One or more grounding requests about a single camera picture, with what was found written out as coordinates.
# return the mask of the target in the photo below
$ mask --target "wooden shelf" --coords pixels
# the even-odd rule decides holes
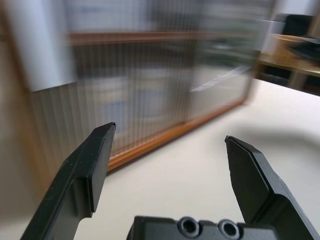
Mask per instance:
[[[301,90],[306,83],[307,76],[320,78],[320,66],[313,64],[310,61],[299,60],[292,66],[282,66],[274,62],[273,57],[269,54],[261,53],[257,65],[259,66],[255,73],[255,78],[260,77],[260,73],[264,71],[262,66],[271,66],[279,69],[291,71],[288,87],[296,90]]]
[[[199,32],[77,32],[68,35],[73,46],[125,43],[157,43],[163,41],[206,40],[212,38],[232,37],[251,38],[251,35],[232,33],[199,33]]]

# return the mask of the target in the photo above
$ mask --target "background furniture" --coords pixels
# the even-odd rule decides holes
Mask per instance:
[[[309,25],[309,27],[306,28],[305,31],[303,31],[303,29],[297,30],[305,32],[309,36],[318,38],[320,24],[319,3],[314,2],[313,8],[314,16],[312,17],[311,23],[306,24]],[[288,32],[287,28],[284,29],[284,34]],[[292,89],[301,90],[307,93],[312,93],[316,95],[320,94],[320,68],[312,62],[303,59],[296,61],[292,64],[281,64],[273,59],[272,53],[261,52],[257,61],[255,77],[282,86],[287,86]]]
[[[117,124],[108,167],[113,170],[242,104],[252,81],[257,19],[266,19],[272,7],[269,0],[52,4],[48,29],[54,33],[46,34],[57,34],[63,44],[52,49],[65,58],[50,59],[60,61],[57,69],[67,63],[71,74],[61,82],[69,84],[31,92],[30,77],[41,81],[46,71],[37,74],[27,63],[48,60],[41,51],[37,59],[23,51],[23,45],[37,46],[15,28],[15,20],[23,24],[34,15],[22,9],[15,19],[14,6],[8,11],[11,50],[33,123],[33,134],[24,132],[23,141],[35,156],[29,164],[49,181],[101,124]]]

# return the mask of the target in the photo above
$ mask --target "shelf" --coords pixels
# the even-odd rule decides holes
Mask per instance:
[[[275,63],[271,55],[262,53],[258,59],[258,63],[289,71],[295,70],[295,72],[305,75],[320,77],[320,66],[313,65],[312,63],[305,60],[300,60],[297,64],[293,66],[282,66]]]
[[[251,38],[247,34],[199,33],[199,32],[77,32],[68,35],[73,46],[126,43],[157,43],[163,41],[207,40],[220,37]]]
[[[305,93],[308,93],[308,94],[320,96],[320,86],[307,84],[304,86],[302,91],[304,91]]]
[[[261,53],[258,59],[258,63],[270,67],[275,67],[279,69],[285,69],[285,70],[292,70],[294,67],[293,66],[282,66],[274,62],[274,59],[271,55]]]

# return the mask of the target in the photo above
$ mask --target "table surface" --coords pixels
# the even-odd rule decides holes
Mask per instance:
[[[255,80],[247,104],[109,175],[97,212],[74,239],[125,240],[136,215],[242,222],[226,135],[264,153],[320,233],[319,111],[318,96]],[[0,228],[5,239],[17,239],[27,224]]]

